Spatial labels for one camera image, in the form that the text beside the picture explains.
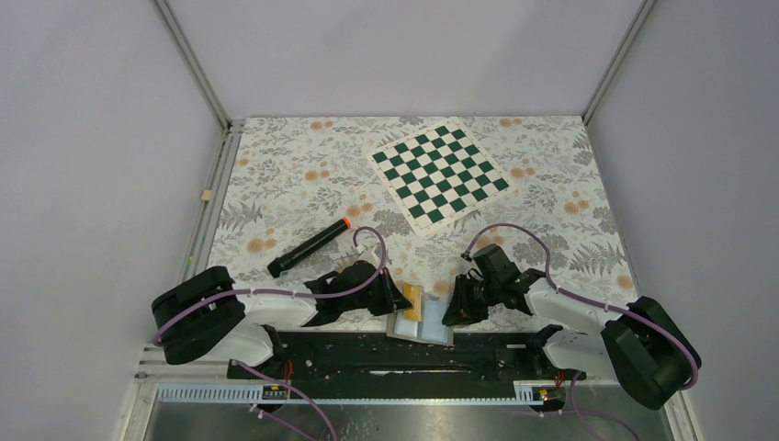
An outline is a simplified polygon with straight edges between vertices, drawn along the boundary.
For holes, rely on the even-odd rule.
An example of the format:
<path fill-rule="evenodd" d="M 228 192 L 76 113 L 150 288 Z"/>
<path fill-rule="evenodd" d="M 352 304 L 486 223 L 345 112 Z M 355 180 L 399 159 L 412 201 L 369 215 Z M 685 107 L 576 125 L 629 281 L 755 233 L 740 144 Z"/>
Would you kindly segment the grey leather card holder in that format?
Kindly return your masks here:
<path fill-rule="evenodd" d="M 441 300 L 424 300 L 422 319 L 413 321 L 403 311 L 391 314 L 387 320 L 386 336 L 428 345 L 454 345 L 454 328 L 442 324 L 448 304 Z"/>

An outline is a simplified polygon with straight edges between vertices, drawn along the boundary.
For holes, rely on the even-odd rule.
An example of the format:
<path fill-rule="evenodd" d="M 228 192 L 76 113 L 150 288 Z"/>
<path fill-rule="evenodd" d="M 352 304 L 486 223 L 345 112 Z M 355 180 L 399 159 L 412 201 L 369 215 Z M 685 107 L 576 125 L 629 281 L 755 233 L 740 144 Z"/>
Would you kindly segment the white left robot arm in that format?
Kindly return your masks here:
<path fill-rule="evenodd" d="M 336 322 L 353 310 L 383 316 L 412 307 L 386 268 L 358 260 L 294 289 L 235 288 L 228 269 L 214 266 L 169 289 L 152 302 L 154 345 L 170 365 L 205 356 L 235 359 L 272 378 L 285 354 L 271 336 Z"/>

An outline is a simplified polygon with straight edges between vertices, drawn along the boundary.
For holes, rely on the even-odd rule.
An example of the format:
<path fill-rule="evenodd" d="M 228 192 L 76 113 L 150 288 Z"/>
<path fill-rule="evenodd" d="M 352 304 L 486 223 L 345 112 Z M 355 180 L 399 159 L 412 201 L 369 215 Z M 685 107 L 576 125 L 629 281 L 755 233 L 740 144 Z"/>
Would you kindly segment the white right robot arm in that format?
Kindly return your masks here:
<path fill-rule="evenodd" d="M 560 369 L 617 382 L 634 401 L 658 410 L 692 380 L 702 359 L 666 310 L 642 296 L 625 306 L 577 300 L 553 288 L 538 269 L 522 271 L 490 244 L 457 276 L 444 326 L 486 320 L 492 306 L 549 320 L 530 342 L 528 369 L 548 379 Z"/>

